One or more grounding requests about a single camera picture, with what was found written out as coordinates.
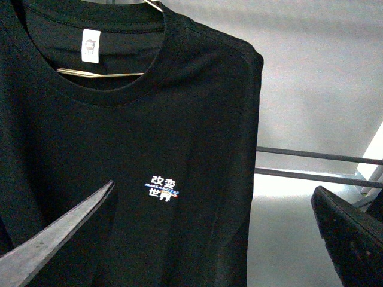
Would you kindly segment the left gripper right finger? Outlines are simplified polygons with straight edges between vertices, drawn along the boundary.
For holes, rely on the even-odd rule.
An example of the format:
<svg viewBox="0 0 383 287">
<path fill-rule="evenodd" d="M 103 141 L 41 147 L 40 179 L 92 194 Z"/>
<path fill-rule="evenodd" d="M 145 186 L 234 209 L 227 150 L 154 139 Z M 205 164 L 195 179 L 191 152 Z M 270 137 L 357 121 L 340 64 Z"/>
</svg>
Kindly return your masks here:
<svg viewBox="0 0 383 287">
<path fill-rule="evenodd" d="M 382 192 L 363 212 L 319 186 L 311 205 L 343 286 L 382 286 Z"/>
</svg>

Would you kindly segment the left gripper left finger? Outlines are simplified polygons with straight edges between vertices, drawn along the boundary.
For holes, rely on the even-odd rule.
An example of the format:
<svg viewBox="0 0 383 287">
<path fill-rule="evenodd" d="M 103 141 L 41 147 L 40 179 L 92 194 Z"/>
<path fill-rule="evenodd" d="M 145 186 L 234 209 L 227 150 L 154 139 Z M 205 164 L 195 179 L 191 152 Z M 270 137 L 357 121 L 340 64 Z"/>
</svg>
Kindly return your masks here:
<svg viewBox="0 0 383 287">
<path fill-rule="evenodd" d="M 110 180 L 28 241 L 1 256 L 1 286 L 26 286 L 108 200 Z"/>
</svg>

